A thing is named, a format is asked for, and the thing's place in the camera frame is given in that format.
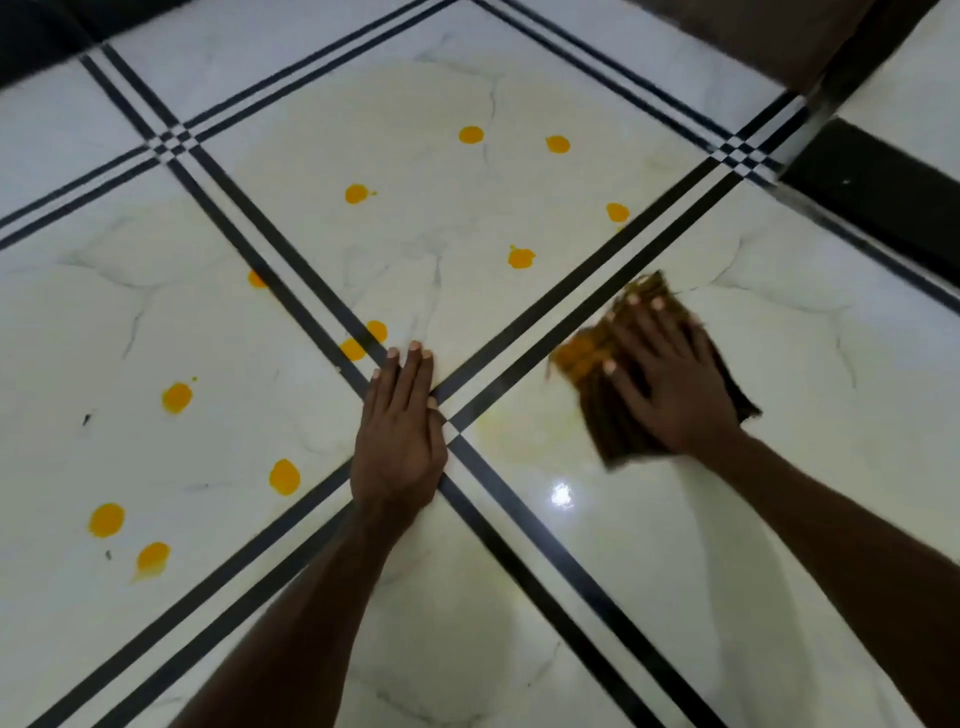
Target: left hand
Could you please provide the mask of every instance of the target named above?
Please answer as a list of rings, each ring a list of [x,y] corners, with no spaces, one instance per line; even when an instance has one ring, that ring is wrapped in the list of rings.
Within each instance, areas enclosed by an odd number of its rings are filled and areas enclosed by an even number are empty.
[[[396,349],[376,370],[363,403],[350,490],[361,517],[406,530],[433,500],[446,465],[444,419],[430,397],[433,353],[412,342],[402,369]]]

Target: black tile border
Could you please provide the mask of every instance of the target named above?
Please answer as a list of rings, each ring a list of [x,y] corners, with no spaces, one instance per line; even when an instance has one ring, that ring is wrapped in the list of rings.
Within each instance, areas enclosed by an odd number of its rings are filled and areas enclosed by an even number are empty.
[[[960,286],[960,182],[840,118],[827,122],[783,182]]]

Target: brown cloth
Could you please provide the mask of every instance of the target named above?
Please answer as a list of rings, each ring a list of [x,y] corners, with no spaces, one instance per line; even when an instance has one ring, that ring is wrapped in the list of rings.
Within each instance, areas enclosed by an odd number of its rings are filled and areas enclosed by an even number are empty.
[[[665,309],[677,320],[681,331],[690,339],[690,312],[670,292],[661,271],[642,276],[627,285],[611,306],[617,320],[627,323],[630,312],[625,304],[627,296],[637,294],[644,303],[663,299]],[[720,352],[713,346],[713,361],[723,376],[727,394],[733,401],[736,417],[741,423],[760,410],[747,399],[733,381]],[[608,470],[633,458],[664,455],[669,452],[651,435],[627,409],[610,379],[603,372],[603,362],[613,359],[623,367],[644,397],[650,396],[650,385],[639,365],[623,351],[613,336],[606,319],[591,328],[581,328],[565,344],[550,354],[551,363],[563,373],[580,393],[580,408],[587,430],[601,460]]]

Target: floor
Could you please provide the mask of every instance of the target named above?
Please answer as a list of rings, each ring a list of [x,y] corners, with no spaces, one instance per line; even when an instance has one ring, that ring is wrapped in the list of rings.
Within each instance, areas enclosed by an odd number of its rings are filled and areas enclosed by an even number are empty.
[[[960,558],[960,320],[771,194],[802,100],[579,5],[199,0],[0,94],[0,722],[166,725],[416,337],[452,456],[339,725],[919,725],[709,473],[605,473],[545,357],[662,269],[753,433]]]

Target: marble tile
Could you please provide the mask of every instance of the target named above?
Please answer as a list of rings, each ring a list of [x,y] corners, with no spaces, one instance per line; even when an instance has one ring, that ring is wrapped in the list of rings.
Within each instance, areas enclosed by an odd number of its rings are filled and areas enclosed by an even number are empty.
[[[79,61],[3,89],[0,218],[141,143]]]
[[[204,146],[361,320],[436,349],[440,378],[620,229],[608,204],[632,218],[706,156],[466,3]]]
[[[351,454],[356,395],[248,273],[162,168],[0,254],[5,725]],[[113,535],[116,519],[91,521],[107,503],[124,512]],[[161,573],[138,566],[154,543],[170,549]]]
[[[167,725],[256,617],[132,726]],[[360,627],[337,721],[424,724],[629,724],[443,497],[387,562]]]
[[[763,408],[754,434],[960,557],[951,312],[748,184],[651,268],[683,291]],[[560,377],[536,367],[466,437],[728,724],[919,724],[714,476],[684,459],[605,473]],[[561,484],[563,508],[551,500]]]
[[[838,115],[960,180],[960,3],[943,0]]]

